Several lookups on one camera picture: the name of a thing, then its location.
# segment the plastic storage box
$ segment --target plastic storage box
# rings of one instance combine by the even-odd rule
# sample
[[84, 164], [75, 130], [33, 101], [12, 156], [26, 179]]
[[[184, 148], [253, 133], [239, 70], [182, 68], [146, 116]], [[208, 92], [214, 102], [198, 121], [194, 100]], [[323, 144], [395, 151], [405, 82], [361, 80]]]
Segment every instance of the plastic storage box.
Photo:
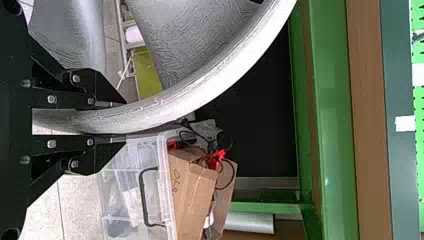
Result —
[[[191, 126], [208, 139], [221, 131], [214, 120]], [[98, 174], [105, 240], [177, 239], [167, 143], [178, 140], [181, 130], [187, 129], [127, 139]]]

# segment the black metal frame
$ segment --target black metal frame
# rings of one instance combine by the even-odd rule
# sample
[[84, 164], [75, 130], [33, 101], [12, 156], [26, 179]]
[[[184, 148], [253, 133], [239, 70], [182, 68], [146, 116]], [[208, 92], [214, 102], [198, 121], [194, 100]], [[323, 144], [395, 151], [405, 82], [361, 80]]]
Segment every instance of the black metal frame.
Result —
[[64, 69], [28, 34], [16, 4], [0, 1], [0, 240], [19, 238], [27, 207], [63, 174], [97, 173], [125, 145], [115, 135], [32, 135], [33, 108], [92, 110], [126, 101], [101, 73]]

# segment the black cable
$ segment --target black cable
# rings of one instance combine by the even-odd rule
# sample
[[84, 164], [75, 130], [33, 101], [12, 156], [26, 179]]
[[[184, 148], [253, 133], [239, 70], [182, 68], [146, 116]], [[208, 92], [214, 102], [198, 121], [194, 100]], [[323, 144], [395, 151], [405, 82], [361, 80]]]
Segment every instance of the black cable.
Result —
[[227, 183], [227, 185], [225, 185], [222, 188], [218, 188], [217, 187], [217, 188], [215, 188], [216, 190], [224, 190], [224, 189], [226, 189], [228, 186], [231, 185], [231, 183], [233, 183], [234, 179], [236, 178], [236, 168], [234, 167], [234, 165], [230, 161], [228, 161], [227, 159], [224, 159], [222, 161], [223, 162], [227, 162], [228, 164], [230, 164], [231, 168], [233, 169], [233, 176], [231, 177], [231, 181], [229, 183]]
[[[185, 134], [193, 134], [193, 133], [192, 133], [192, 132], [189, 132], [189, 131], [180, 131], [180, 132], [178, 133], [178, 136], [180, 137], [181, 141], [182, 141], [184, 144], [186, 144], [187, 146], [189, 146], [189, 147], [196, 147], [196, 146], [194, 146], [193, 144], [189, 143], [187, 140], [185, 140], [185, 139], [184, 139], [184, 137], [183, 137], [183, 135], [182, 135], [183, 133], [185, 133]], [[202, 149], [202, 148], [200, 148], [200, 147], [199, 147], [199, 149], [200, 149], [200, 150], [201, 150], [201, 151], [202, 151], [205, 155], [208, 155], [204, 149]]]

